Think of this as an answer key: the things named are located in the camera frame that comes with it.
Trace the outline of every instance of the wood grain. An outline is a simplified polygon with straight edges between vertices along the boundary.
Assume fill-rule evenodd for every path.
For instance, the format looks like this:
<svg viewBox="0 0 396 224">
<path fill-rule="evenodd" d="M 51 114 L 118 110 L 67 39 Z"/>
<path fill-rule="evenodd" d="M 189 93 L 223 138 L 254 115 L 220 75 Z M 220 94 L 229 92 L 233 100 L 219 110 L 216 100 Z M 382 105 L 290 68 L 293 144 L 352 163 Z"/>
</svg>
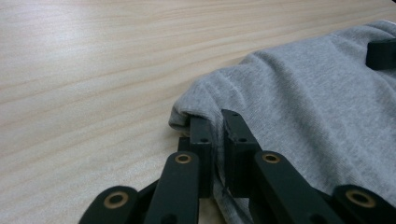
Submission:
<svg viewBox="0 0 396 224">
<path fill-rule="evenodd" d="M 379 0 L 3 1 L 0 223 L 77 223 L 102 190 L 142 189 L 177 149 L 167 120 L 198 77 L 375 20 Z M 200 223 L 223 223 L 203 201 Z"/>
</svg>

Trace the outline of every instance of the cloth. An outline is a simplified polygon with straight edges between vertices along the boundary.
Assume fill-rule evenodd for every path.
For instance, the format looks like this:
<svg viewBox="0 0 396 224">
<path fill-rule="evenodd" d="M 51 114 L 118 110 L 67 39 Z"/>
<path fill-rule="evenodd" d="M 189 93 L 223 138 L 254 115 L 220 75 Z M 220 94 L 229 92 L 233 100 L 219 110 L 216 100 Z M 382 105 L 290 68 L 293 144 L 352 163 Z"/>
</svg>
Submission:
<svg viewBox="0 0 396 224">
<path fill-rule="evenodd" d="M 214 197 L 228 223 L 252 219 L 248 199 L 223 193 L 222 108 L 240 113 L 262 149 L 286 156 L 312 187 L 331 194 L 354 184 L 396 205 L 396 70 L 365 65 L 368 42 L 395 37 L 395 24 L 375 21 L 259 50 L 175 102 L 173 128 L 187 132 L 190 115 L 213 126 Z"/>
</svg>

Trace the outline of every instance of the screw hole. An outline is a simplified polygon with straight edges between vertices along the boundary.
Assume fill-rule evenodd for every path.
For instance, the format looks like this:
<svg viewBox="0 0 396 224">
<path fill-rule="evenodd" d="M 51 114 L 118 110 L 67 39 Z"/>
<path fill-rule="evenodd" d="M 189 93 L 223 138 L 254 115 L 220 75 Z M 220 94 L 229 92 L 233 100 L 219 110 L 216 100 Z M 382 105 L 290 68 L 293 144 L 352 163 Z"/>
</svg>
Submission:
<svg viewBox="0 0 396 224">
<path fill-rule="evenodd" d="M 314 214 L 312 215 L 309 220 L 314 223 L 314 224 L 327 224 L 327 220 L 326 218 L 324 218 L 323 216 L 319 215 L 319 214 Z"/>
<path fill-rule="evenodd" d="M 365 208 L 373 208 L 375 207 L 375 199 L 372 198 L 369 194 L 358 190 L 358 189 L 350 189 L 346 192 L 346 197 L 361 207 Z"/>
<path fill-rule="evenodd" d="M 161 224 L 177 224 L 177 217 L 173 214 L 165 215 L 161 218 Z"/>
<path fill-rule="evenodd" d="M 278 163 L 280 162 L 280 158 L 275 154 L 264 154 L 262 155 L 262 159 L 269 163 Z"/>
<path fill-rule="evenodd" d="M 181 154 L 175 157 L 175 161 L 180 164 L 189 163 L 191 161 L 191 156 L 187 154 Z"/>
<path fill-rule="evenodd" d="M 125 205 L 128 202 L 128 194 L 123 191 L 110 193 L 104 201 L 104 206 L 108 209 L 115 209 Z"/>
</svg>

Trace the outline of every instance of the table surface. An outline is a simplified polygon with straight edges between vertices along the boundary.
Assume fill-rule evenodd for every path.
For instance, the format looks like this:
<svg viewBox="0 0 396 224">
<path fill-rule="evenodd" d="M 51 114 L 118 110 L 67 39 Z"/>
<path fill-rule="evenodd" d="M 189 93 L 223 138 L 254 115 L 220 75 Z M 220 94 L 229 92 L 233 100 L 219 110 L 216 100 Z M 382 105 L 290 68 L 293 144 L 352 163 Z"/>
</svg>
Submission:
<svg viewBox="0 0 396 224">
<path fill-rule="evenodd" d="M 104 189 L 142 189 L 177 150 L 167 121 L 195 79 L 395 11 L 390 0 L 3 1 L 0 223 L 77 223 Z M 200 223 L 223 222 L 202 200 Z"/>
</svg>

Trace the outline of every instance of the gray t-shirt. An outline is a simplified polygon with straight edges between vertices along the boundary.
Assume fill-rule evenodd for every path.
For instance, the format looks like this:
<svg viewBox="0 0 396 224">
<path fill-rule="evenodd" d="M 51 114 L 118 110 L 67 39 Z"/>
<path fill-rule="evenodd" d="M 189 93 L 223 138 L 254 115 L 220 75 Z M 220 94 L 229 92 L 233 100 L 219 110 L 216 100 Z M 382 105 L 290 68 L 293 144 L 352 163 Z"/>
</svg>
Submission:
<svg viewBox="0 0 396 224">
<path fill-rule="evenodd" d="M 214 196 L 229 223 L 252 222 L 247 199 L 223 193 L 221 109 L 240 113 L 264 150 L 283 154 L 311 184 L 369 189 L 396 205 L 396 70 L 365 65 L 367 43 L 396 37 L 376 21 L 249 54 L 196 80 L 176 101 L 169 124 L 188 115 L 211 121 L 219 178 Z"/>
</svg>

